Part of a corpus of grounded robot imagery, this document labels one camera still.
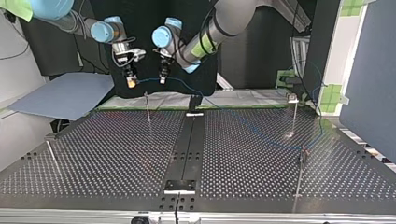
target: robotic arm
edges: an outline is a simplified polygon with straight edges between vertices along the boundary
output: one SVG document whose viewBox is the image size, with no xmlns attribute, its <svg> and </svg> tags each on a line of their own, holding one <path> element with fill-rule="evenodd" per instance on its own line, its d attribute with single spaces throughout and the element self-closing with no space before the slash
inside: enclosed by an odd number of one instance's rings
<svg viewBox="0 0 396 224">
<path fill-rule="evenodd" d="M 170 72 L 169 65 L 173 61 L 187 73 L 193 73 L 200 66 L 202 58 L 216 52 L 224 40 L 239 35 L 247 28 L 256 7 L 273 7 L 290 23 L 297 19 L 297 30 L 304 31 L 310 20 L 303 11 L 294 13 L 297 4 L 296 0 L 219 0 L 215 4 L 213 19 L 187 45 L 180 41 L 182 21 L 167 18 L 165 26 L 159 27 L 152 34 L 152 40 L 160 49 L 162 57 L 161 83 L 165 82 Z"/>
<path fill-rule="evenodd" d="M 13 11 L 14 0 L 6 0 L 5 6 L 10 6 Z M 123 74 L 128 86 L 134 88 L 137 71 L 134 63 L 139 62 L 146 55 L 142 49 L 133 49 L 134 37 L 128 38 L 120 17 L 109 17 L 104 21 L 84 18 L 72 10 L 74 0 L 26 0 L 33 11 L 33 17 L 57 26 L 59 29 L 84 38 L 93 38 L 97 42 L 112 45 L 113 62 L 123 69 Z"/>
</svg>

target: blue cable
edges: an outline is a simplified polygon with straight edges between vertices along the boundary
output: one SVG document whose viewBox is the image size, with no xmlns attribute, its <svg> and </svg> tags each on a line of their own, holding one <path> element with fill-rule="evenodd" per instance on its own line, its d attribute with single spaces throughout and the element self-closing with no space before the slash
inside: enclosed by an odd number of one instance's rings
<svg viewBox="0 0 396 224">
<path fill-rule="evenodd" d="M 232 113 L 232 115 L 233 115 L 234 117 L 236 117 L 241 123 L 243 123 L 243 124 L 245 124 L 246 126 L 248 126 L 249 129 L 250 129 L 251 131 L 253 131 L 255 134 L 257 134 L 259 137 L 261 137 L 261 138 L 263 139 L 264 142 L 266 142 L 266 143 L 268 143 L 268 144 L 270 144 L 270 145 L 272 145 L 272 146 L 275 146 L 275 147 L 283 147 L 283 148 L 295 149 L 295 150 L 301 150 L 301 149 L 302 149 L 302 147 L 285 146 L 285 145 L 279 144 L 278 142 L 274 142 L 274 141 L 269 140 L 268 137 L 266 137 L 262 132 L 260 132 L 260 130 L 259 130 L 256 126 L 254 126 L 254 125 L 248 123 L 245 119 L 243 119 L 241 116 L 239 116 L 238 114 L 236 114 L 235 111 L 232 111 L 232 110 L 227 109 L 227 108 L 220 107 L 220 106 L 216 105 L 215 103 L 211 102 L 209 99 L 207 99 L 207 98 L 204 96 L 204 94 L 203 94 L 201 91 L 198 91 L 198 90 L 196 90 L 196 89 L 190 87 L 190 86 L 187 85 L 187 83 L 186 83 L 185 81 L 183 81 L 182 79 L 175 78 L 175 77 L 168 77 L 167 79 L 175 80 L 175 81 L 180 82 L 180 83 L 183 84 L 183 86 L 186 87 L 188 90 L 193 91 L 193 92 L 196 92 L 196 93 L 198 93 L 199 95 L 201 95 L 204 99 L 206 99 L 206 100 L 207 100 L 210 104 L 212 104 L 214 107 L 216 107 L 216 108 L 218 108 L 218 109 L 221 109 L 221 110 L 229 110 L 229 111 Z M 145 82 L 150 82 L 150 81 L 159 81 L 159 80 L 160 80 L 160 79 L 157 78 L 157 77 L 147 78 L 147 79 L 143 79 L 143 80 L 138 80 L 138 81 L 137 81 L 137 84 L 145 83 Z M 322 129 L 321 125 L 320 125 L 320 135 L 318 135 L 318 136 L 317 136 L 311 143 L 309 143 L 307 146 L 308 146 L 308 147 L 312 147 L 312 146 L 320 139 L 320 137 L 321 137 L 322 135 L 323 135 L 323 129 Z"/>
</svg>

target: perforated metal table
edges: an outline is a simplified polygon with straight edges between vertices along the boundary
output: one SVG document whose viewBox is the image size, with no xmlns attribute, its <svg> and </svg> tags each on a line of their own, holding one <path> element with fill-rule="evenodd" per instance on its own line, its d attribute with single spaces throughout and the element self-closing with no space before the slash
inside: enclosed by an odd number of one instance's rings
<svg viewBox="0 0 396 224">
<path fill-rule="evenodd" d="M 0 222 L 59 210 L 396 220 L 396 174 L 310 109 L 295 122 L 288 108 L 185 114 L 153 111 L 147 121 L 144 111 L 98 111 L 79 120 L 0 173 Z M 296 195 L 302 146 L 310 156 Z M 196 182 L 194 193 L 165 194 L 169 180 Z"/>
</svg>

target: white panel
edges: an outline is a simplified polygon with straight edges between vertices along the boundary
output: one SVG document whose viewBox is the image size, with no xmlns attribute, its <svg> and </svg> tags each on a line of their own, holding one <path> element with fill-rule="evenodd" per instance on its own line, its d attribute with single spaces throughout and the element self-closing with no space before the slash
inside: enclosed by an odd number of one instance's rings
<svg viewBox="0 0 396 224">
<path fill-rule="evenodd" d="M 19 54 L 26 45 L 12 24 L 0 14 L 0 58 Z M 51 132 L 51 119 L 21 113 L 5 118 L 9 112 L 2 111 L 44 84 L 45 79 L 30 49 L 19 57 L 0 60 L 0 171 L 40 145 L 44 136 Z"/>
<path fill-rule="evenodd" d="M 43 143 L 52 120 L 22 113 L 0 117 L 0 171 Z"/>
<path fill-rule="evenodd" d="M 0 15 L 0 31 L 0 58 L 23 52 L 26 48 L 26 41 L 18 35 L 3 15 Z M 30 49 L 17 58 L 0 60 L 1 107 L 12 104 L 18 98 L 44 84 L 45 79 L 40 75 Z"/>
</svg>

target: metal plate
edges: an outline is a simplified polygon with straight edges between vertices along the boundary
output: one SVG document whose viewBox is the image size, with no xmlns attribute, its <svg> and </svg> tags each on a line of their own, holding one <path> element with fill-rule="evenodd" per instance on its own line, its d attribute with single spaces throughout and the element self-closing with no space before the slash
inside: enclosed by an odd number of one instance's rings
<svg viewBox="0 0 396 224">
<path fill-rule="evenodd" d="M 149 204 L 145 210 L 150 209 L 163 194 L 163 179 L 184 114 L 153 112 L 148 122 L 144 111 L 93 113 L 50 143 L 56 160 L 46 148 L 0 182 L 0 199 L 4 199 L 0 205 L 9 206 L 5 202 L 10 197 L 27 196 L 33 197 L 31 202 L 52 199 L 62 208 L 74 202 L 78 203 L 70 208 L 82 204 L 96 208 L 101 205 L 94 202 L 108 200 L 113 204 L 104 209 L 118 207 L 122 201 L 128 209 L 139 203 L 139 208 Z M 25 206 L 58 206 L 53 205 L 26 201 Z"/>
<path fill-rule="evenodd" d="M 313 111 L 299 109 L 294 123 L 287 108 L 205 115 L 195 211 L 396 214 L 396 174 L 329 121 L 321 122 L 320 135 Z M 296 201 L 302 145 L 311 155 Z"/>
</svg>

